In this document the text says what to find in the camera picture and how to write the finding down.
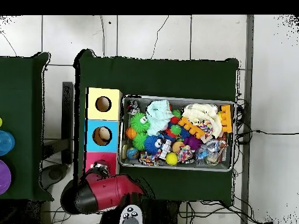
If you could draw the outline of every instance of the yellow tile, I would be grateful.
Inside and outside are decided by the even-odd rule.
[[[90,87],[88,93],[88,119],[118,121],[120,114],[120,100],[121,91],[118,89],[101,89]],[[105,108],[105,106],[99,103],[101,101],[109,104],[108,110]]]

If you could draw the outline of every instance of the pink box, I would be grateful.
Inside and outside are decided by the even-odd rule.
[[[86,168],[85,171],[87,172],[91,165],[94,164],[97,160],[105,160],[110,164],[109,173],[110,175],[117,174],[117,157],[116,153],[114,152],[87,152],[86,153]]]

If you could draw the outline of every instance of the orange ball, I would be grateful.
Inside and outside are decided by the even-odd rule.
[[[137,136],[137,132],[131,127],[127,128],[126,135],[129,139],[134,139]]]

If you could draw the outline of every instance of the toy bin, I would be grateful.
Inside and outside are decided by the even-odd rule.
[[[146,112],[147,106],[156,100],[168,100],[172,109],[182,109],[189,104],[199,103],[199,104],[215,104],[218,109],[221,109],[221,106],[226,106],[230,108],[230,119],[226,122],[229,123],[228,129],[231,128],[226,134],[227,147],[223,149],[221,162],[217,165],[209,165],[200,163],[198,160],[195,160],[192,163],[178,163],[175,166],[168,165],[165,161],[159,160],[159,166],[147,166],[141,164],[138,160],[130,160],[126,158],[126,150],[130,147],[133,147],[133,142],[131,139],[128,139],[126,135],[126,130],[129,127],[131,115],[126,111],[129,100],[137,100],[139,103],[140,111],[142,113]],[[184,99],[184,98],[170,98],[170,97],[156,97],[156,96],[124,96],[121,100],[121,123],[120,123],[120,136],[119,136],[119,152],[118,160],[121,166],[129,167],[144,167],[152,169],[180,169],[180,170],[203,170],[211,172],[228,172],[233,167],[234,160],[234,134],[235,134],[235,125],[234,119],[236,118],[236,107],[235,103],[232,101],[219,101],[219,100],[200,100],[200,99]]]

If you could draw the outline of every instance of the game controller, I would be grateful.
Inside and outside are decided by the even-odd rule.
[[[143,224],[141,209],[134,205],[128,205],[120,215],[119,224]]]

